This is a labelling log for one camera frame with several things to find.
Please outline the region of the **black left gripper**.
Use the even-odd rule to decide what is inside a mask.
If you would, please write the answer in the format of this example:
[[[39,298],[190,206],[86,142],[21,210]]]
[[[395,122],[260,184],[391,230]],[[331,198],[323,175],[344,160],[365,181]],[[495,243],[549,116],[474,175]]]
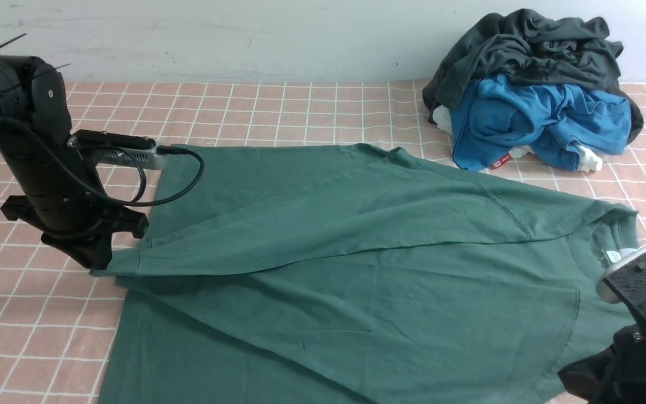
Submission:
[[[41,242],[61,251],[80,266],[106,270],[112,259],[112,234],[141,238],[146,215],[123,203],[106,200],[96,167],[67,145],[52,153],[24,135],[0,136],[0,153],[22,195],[11,195],[2,214],[41,230]]]

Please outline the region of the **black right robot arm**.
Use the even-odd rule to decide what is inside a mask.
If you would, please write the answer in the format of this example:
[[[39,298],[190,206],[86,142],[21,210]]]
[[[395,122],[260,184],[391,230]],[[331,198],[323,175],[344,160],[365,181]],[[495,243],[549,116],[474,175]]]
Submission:
[[[635,323],[605,350],[564,366],[559,379],[587,403],[646,403],[646,245],[613,263],[596,290],[608,304],[624,304]]]

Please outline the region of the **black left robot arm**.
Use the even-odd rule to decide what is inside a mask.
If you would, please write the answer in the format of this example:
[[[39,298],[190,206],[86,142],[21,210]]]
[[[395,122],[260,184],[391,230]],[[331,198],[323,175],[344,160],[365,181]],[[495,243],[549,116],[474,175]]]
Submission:
[[[144,214],[105,194],[97,165],[119,135],[72,132],[62,75],[39,57],[0,57],[0,155],[22,195],[3,202],[10,222],[39,230],[41,242],[83,268],[103,270],[115,233],[144,235]]]

